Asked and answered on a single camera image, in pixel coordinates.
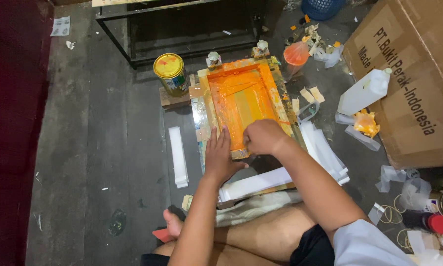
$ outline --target black shorts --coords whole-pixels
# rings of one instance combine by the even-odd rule
[[[141,266],[166,266],[168,256],[143,254]],[[329,266],[335,262],[335,253],[325,231],[317,224],[301,237],[299,246],[290,256],[290,266]]]

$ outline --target gold paint can lid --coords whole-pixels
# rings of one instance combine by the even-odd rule
[[[154,73],[163,79],[171,79],[182,71],[184,61],[175,53],[165,53],[154,61]]]

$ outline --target metal rack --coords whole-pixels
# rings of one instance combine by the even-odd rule
[[[97,14],[96,21],[98,24],[102,27],[103,31],[108,35],[110,40],[115,44],[115,46],[118,48],[118,51],[124,56],[126,61],[130,64],[130,66],[133,69],[136,69],[138,66],[142,66],[144,64],[152,64],[156,59],[157,56],[139,56],[136,58],[132,58],[123,48],[123,46],[118,42],[118,40],[115,38],[113,33],[110,31],[110,29],[105,24],[105,21],[109,20],[117,20],[117,19],[128,19],[130,17],[134,16],[140,16],[147,12],[154,12],[157,10],[162,9],[173,9],[173,8],[181,8],[181,7],[187,7],[192,5],[198,5],[198,4],[204,4],[204,3],[210,3],[210,2],[217,2],[221,0],[196,0],[196,1],[187,1],[183,3],[177,3],[177,4],[171,4],[171,5],[162,5],[152,8],[146,8],[146,9],[139,9],[134,11],[126,11],[126,12],[119,12],[119,13],[113,13],[104,15],[103,14],[103,7],[100,7],[100,11]],[[189,56],[198,56],[198,55],[204,55],[209,53],[210,51],[216,50],[216,51],[226,51],[233,48],[238,47],[244,47],[249,45],[255,45],[259,41],[260,32],[262,30],[262,20],[264,18],[264,11],[265,11],[265,3],[264,0],[261,1],[262,11],[261,15],[254,13],[253,9],[250,7],[250,5],[247,3],[248,0],[245,0],[245,5],[247,7],[248,16],[251,22],[252,30],[253,30],[253,37],[249,40],[240,41],[236,43],[226,44],[226,45],[220,45],[217,47],[210,47],[207,49],[194,49],[194,50],[188,50],[188,51],[176,51],[174,53],[178,54],[182,58],[189,57]]]

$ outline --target dark red curtain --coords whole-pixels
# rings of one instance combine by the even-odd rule
[[[0,266],[24,265],[53,7],[0,0]]]

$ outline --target black floor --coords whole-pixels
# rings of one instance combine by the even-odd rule
[[[268,2],[265,24],[270,31],[262,37],[278,58],[292,34],[290,26],[299,26],[303,16],[300,10],[286,13],[283,6],[282,0]],[[359,25],[355,16],[361,21],[369,8],[345,7],[330,21],[319,23],[319,34],[329,44],[344,43]],[[183,216],[183,196],[195,192],[202,175],[191,108],[161,108],[161,84],[152,66],[131,69],[94,20],[96,12],[90,3],[56,8],[55,17],[71,16],[71,33],[53,37],[52,42],[51,86],[29,221],[29,265],[138,265],[140,255],[158,245],[151,232],[165,226],[162,211],[172,205]],[[210,30],[210,25],[200,24]],[[125,39],[124,21],[109,27],[118,39]],[[171,43],[159,34],[166,28],[147,30],[163,40],[161,45]],[[75,48],[69,50],[66,41],[75,42]],[[230,62],[249,54],[246,48],[221,56]],[[184,62],[189,73],[206,68],[204,57]],[[402,185],[392,184],[389,193],[379,193],[374,185],[381,165],[388,164],[384,148],[369,150],[343,132],[345,125],[335,123],[339,97],[354,83],[353,77],[344,62],[331,69],[323,65],[309,59],[301,78],[287,84],[290,97],[300,96],[304,87],[318,86],[325,102],[312,121],[331,139],[331,148],[349,169],[351,180],[344,189],[366,213],[374,202],[391,205]],[[171,151],[166,148],[167,129],[173,126],[181,128],[188,168],[189,187],[183,189],[175,186]],[[120,229],[115,221],[121,223]],[[403,228],[383,223],[378,227],[394,242]]]

